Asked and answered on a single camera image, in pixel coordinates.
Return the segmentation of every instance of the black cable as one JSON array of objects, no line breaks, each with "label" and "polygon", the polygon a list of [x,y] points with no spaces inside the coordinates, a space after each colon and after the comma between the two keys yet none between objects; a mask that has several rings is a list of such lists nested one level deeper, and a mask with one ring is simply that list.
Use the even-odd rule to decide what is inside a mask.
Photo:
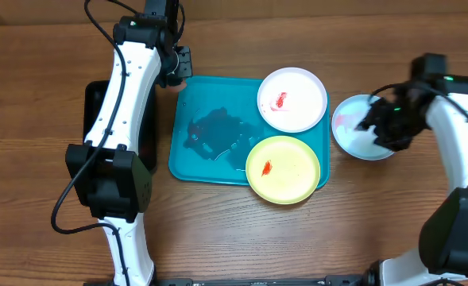
[{"label": "black cable", "polygon": [[[92,162],[95,161],[95,158],[99,155],[99,152],[101,151],[102,147],[105,145],[106,139],[110,135],[112,125],[114,124],[115,116],[117,115],[118,109],[119,109],[119,107],[121,105],[122,94],[124,93],[124,88],[125,88],[125,85],[126,85],[126,62],[124,61],[124,56],[122,55],[121,49],[117,46],[117,44],[115,44],[114,39],[112,39],[112,37],[110,37],[110,35],[108,35],[108,33],[92,17],[91,12],[89,11],[89,7],[88,7],[90,1],[91,0],[85,0],[85,2],[83,4],[83,9],[85,10],[85,14],[87,15],[87,17],[89,17],[89,20],[91,20],[91,23],[114,46],[114,49],[117,52],[118,57],[119,57],[119,59],[121,61],[121,65],[122,65],[121,85],[119,87],[119,93],[118,93],[118,97],[117,97],[117,100],[116,100],[115,105],[114,105],[114,109],[112,110],[112,115],[110,116],[110,120],[108,121],[108,124],[106,125],[106,128],[105,128],[105,131],[104,131],[104,134],[103,134],[103,137],[102,137],[101,141],[99,142],[98,146],[96,147],[96,149],[92,153],[92,155],[87,159],[85,164],[83,164],[83,166],[76,173],[76,175],[72,178],[72,180],[69,182],[67,187],[64,189],[64,191],[60,195],[59,199],[56,202],[56,205],[53,208],[52,217],[51,217],[50,220],[51,220],[52,228],[56,232],[58,232],[60,234],[76,234],[76,233],[79,233],[81,231],[91,230],[91,229],[94,229],[94,228],[97,228],[97,227],[110,228],[112,230],[112,234],[115,235],[115,239],[117,240],[117,246],[118,246],[118,249],[119,249],[119,257],[120,257],[120,260],[121,260],[122,274],[126,278],[126,286],[130,286],[130,279],[128,277],[128,270],[126,268],[126,263],[124,261],[124,253],[122,252],[121,237],[119,235],[118,229],[116,229],[114,225],[102,222],[102,223],[94,223],[94,224],[91,224],[89,226],[81,226],[81,227],[78,227],[78,228],[75,228],[75,229],[72,229],[72,230],[64,230],[64,229],[61,229],[60,227],[58,227],[58,225],[56,223],[57,212],[59,211],[59,208],[62,205],[64,199],[66,199],[66,196],[68,195],[69,191],[73,188],[73,186],[75,185],[78,178],[80,178],[88,170],[89,165]],[[118,2],[116,0],[107,0],[107,1],[118,4],[118,5],[122,6],[122,7],[127,8],[128,10],[134,11],[136,13],[136,11],[133,10],[132,8],[130,8],[129,6],[127,6],[125,4],[122,4],[122,3],[120,3],[120,2]]]},{"label": "black cable", "polygon": [[184,14],[184,7],[181,3],[179,3],[179,8],[180,8],[180,12],[183,14],[183,23],[180,24],[180,28],[179,28],[179,32],[176,34],[176,36],[174,37],[174,44],[177,44],[177,42],[180,40],[180,38],[183,36],[183,32],[184,32],[184,23],[186,22],[186,14]]},{"label": "black cable", "polygon": [[421,82],[412,82],[412,81],[409,81],[409,82],[405,82],[405,83],[391,83],[391,84],[388,84],[386,86],[383,86],[377,90],[375,90],[374,92],[371,93],[371,95],[369,95],[369,98],[368,98],[368,102],[371,102],[371,98],[374,96],[374,95],[377,95],[379,93],[381,93],[382,91],[385,91],[385,90],[388,90],[389,88],[398,88],[398,87],[404,87],[404,86],[413,86],[413,87],[417,87],[417,88],[420,88],[421,90],[425,90],[425,91],[429,91],[429,92],[432,92],[434,93],[435,95],[439,95],[441,97],[443,97],[444,99],[446,99],[459,113],[461,113],[463,116],[465,116],[467,122],[468,122],[468,112],[466,112],[456,101],[452,100],[449,98],[449,96],[447,96],[445,93],[439,91],[439,90],[436,90],[435,88],[433,87],[430,87],[429,84],[427,83],[421,83]]}]

